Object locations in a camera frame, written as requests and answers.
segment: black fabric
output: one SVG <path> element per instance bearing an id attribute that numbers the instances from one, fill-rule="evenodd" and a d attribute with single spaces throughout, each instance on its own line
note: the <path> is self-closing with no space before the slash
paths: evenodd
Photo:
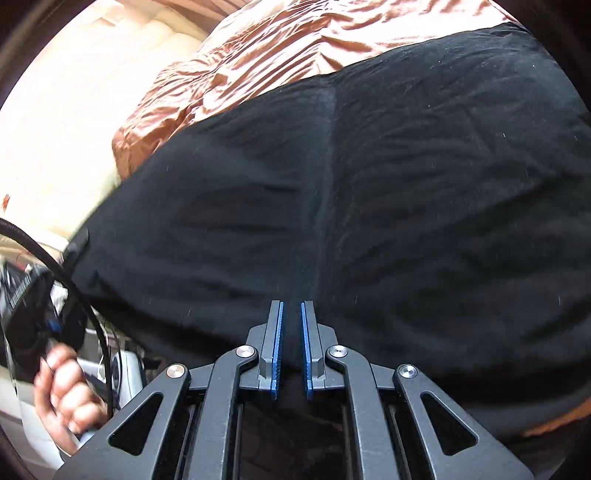
<path id="1" fill-rule="evenodd" d="M 517 25 L 398 48 L 179 132 L 88 219 L 74 280 L 191 367 L 241 344 L 272 299 L 297 367 L 312 299 L 371 362 L 416 364 L 501 417 L 544 409 L 484 422 L 515 434 L 591 395 L 584 115 Z"/>

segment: metal screw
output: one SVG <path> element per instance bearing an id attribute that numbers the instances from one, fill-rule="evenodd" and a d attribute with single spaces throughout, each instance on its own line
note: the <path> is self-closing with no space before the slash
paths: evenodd
<path id="1" fill-rule="evenodd" d="M 329 348 L 329 355 L 335 358 L 343 358 L 347 353 L 349 353 L 348 348 L 342 345 L 333 345 Z"/>
<path id="2" fill-rule="evenodd" d="M 400 374 L 401 377 L 404 377 L 404 378 L 414 378 L 417 376 L 418 370 L 417 370 L 417 367 L 414 367 L 409 364 L 404 364 L 404 365 L 400 365 L 400 367 L 398 367 L 398 373 Z"/>
<path id="3" fill-rule="evenodd" d="M 168 367 L 168 369 L 166 370 L 166 374 L 170 378 L 182 377 L 184 374 L 184 366 L 179 364 L 170 365 L 170 367 Z"/>
<path id="4" fill-rule="evenodd" d="M 250 345 L 242 345 L 236 349 L 236 354 L 241 358 L 248 358 L 255 354 L 255 349 Z"/>

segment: blue rubber strip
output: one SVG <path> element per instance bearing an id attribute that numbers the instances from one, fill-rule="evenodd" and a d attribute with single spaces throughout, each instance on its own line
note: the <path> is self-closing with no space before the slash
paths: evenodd
<path id="1" fill-rule="evenodd" d="M 306 318 L 306 304 L 301 304 L 301 332 L 304 354 L 304 382 L 306 384 L 306 397 L 312 399 L 312 353 L 310 352 L 310 337 L 308 336 L 308 320 Z"/>
<path id="2" fill-rule="evenodd" d="M 281 350 L 283 346 L 283 302 L 279 303 L 275 343 L 273 344 L 273 362 L 271 364 L 271 398 L 277 399 L 279 378 L 281 376 Z"/>

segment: wrinkled bed sheet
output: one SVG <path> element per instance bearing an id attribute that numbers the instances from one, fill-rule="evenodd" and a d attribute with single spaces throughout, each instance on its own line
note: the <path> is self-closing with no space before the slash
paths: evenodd
<path id="1" fill-rule="evenodd" d="M 509 20 L 488 0 L 254 0 L 158 75 L 113 138 L 119 175 L 180 129 L 281 85 Z"/>

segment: finger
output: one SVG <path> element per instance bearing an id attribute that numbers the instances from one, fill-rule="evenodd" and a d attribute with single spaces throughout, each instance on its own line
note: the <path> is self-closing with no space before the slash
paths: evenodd
<path id="1" fill-rule="evenodd" d="M 50 403 L 51 385 L 53 384 L 53 373 L 45 360 L 41 359 L 39 365 L 39 373 L 34 381 L 34 402 L 35 411 L 39 417 L 44 417 L 49 413 L 53 413 Z"/>
<path id="2" fill-rule="evenodd" d="M 86 377 L 82 368 L 76 360 L 68 360 L 60 368 L 55 370 L 53 375 L 53 385 L 51 386 L 51 404 L 57 408 L 58 403 L 74 385 L 86 383 Z"/>
<path id="3" fill-rule="evenodd" d="M 53 371 L 56 371 L 68 360 L 76 359 L 76 357 L 77 354 L 75 350 L 67 346 L 65 343 L 60 343 L 47 354 L 47 363 Z"/>
<path id="4" fill-rule="evenodd" d="M 79 434 L 93 426 L 102 427 L 107 422 L 107 410 L 103 402 L 90 402 L 77 408 L 72 415 L 68 428 Z"/>
<path id="5" fill-rule="evenodd" d="M 68 425 L 68 422 L 72 419 L 72 415 L 74 415 L 74 411 L 89 402 L 98 403 L 98 396 L 86 383 L 81 382 L 74 385 L 72 389 L 64 395 L 56 408 L 56 412 L 61 415 L 62 423 Z"/>

